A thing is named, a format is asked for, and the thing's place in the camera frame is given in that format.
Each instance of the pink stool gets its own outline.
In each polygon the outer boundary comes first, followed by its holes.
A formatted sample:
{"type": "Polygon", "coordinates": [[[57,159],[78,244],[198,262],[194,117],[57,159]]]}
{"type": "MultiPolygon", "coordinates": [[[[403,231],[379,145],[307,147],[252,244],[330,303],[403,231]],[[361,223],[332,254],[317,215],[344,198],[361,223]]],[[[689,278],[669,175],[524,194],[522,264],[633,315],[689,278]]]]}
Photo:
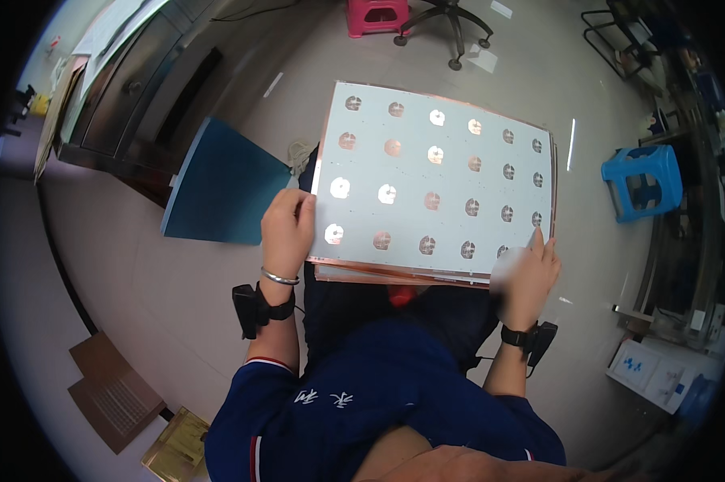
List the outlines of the pink stool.
{"type": "Polygon", "coordinates": [[[348,0],[347,7],[346,24],[353,39],[373,31],[399,32],[408,21],[408,0],[348,0]]]}

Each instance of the navy blue shirt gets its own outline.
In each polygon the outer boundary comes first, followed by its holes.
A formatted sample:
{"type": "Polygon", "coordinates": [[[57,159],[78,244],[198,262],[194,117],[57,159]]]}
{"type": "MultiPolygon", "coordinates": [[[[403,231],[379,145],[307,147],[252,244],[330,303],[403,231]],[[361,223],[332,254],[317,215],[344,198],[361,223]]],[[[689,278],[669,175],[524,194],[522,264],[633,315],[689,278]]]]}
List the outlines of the navy blue shirt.
{"type": "Polygon", "coordinates": [[[210,477],[350,480],[387,429],[408,425],[433,447],[566,464],[558,435],[519,396],[492,396],[415,325],[369,323],[299,379],[276,360],[234,375],[205,442],[210,477]]]}

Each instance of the office chair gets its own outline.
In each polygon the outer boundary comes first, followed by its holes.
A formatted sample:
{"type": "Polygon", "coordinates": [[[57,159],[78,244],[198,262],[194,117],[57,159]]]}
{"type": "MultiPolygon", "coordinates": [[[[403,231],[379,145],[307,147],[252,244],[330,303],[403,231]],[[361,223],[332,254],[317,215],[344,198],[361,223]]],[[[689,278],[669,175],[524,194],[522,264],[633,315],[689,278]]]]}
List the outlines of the office chair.
{"type": "Polygon", "coordinates": [[[461,33],[461,24],[459,24],[459,17],[464,17],[485,30],[488,36],[484,39],[480,39],[477,43],[480,44],[480,46],[484,49],[487,49],[491,46],[491,43],[488,42],[488,39],[491,37],[491,35],[493,35],[491,27],[486,25],[483,20],[480,20],[474,14],[467,12],[464,8],[461,8],[459,5],[457,5],[459,3],[459,0],[424,1],[431,3],[432,5],[434,5],[434,7],[426,10],[425,12],[421,12],[420,14],[415,15],[415,17],[400,25],[400,35],[397,35],[395,37],[395,45],[397,45],[398,47],[403,47],[405,44],[407,44],[408,39],[402,33],[410,30],[410,28],[417,23],[423,22],[427,18],[432,18],[440,14],[445,14],[448,15],[448,20],[450,20],[451,27],[453,27],[453,36],[456,40],[456,50],[458,50],[459,53],[455,59],[451,59],[448,61],[448,67],[450,67],[452,70],[461,70],[461,62],[459,61],[459,59],[462,55],[464,55],[464,37],[461,33]]]}

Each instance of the shoe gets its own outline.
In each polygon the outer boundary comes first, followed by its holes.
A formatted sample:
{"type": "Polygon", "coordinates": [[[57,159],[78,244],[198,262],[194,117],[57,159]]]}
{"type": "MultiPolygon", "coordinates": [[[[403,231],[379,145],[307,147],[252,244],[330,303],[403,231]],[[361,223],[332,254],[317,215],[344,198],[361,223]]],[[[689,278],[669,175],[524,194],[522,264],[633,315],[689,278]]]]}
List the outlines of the shoe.
{"type": "Polygon", "coordinates": [[[304,140],[296,140],[288,147],[288,162],[290,174],[296,178],[306,170],[306,164],[309,162],[311,155],[311,146],[304,140]]]}

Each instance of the hand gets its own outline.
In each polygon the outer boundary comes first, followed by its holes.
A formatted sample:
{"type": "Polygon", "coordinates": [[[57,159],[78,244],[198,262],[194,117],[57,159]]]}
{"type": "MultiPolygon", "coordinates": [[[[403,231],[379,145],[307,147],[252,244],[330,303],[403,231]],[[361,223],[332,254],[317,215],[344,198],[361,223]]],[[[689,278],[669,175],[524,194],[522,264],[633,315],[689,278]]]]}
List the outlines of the hand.
{"type": "MultiPolygon", "coordinates": [[[[282,278],[295,279],[314,240],[317,197],[300,189],[282,189],[261,219],[263,267],[282,278]]],[[[290,298],[290,288],[261,276],[261,292],[272,306],[290,298]]]]}
{"type": "Polygon", "coordinates": [[[533,246],[526,249],[507,280],[506,313],[502,322],[513,332],[525,332],[537,321],[547,295],[560,274],[555,238],[544,244],[542,230],[533,233],[533,246]]]}

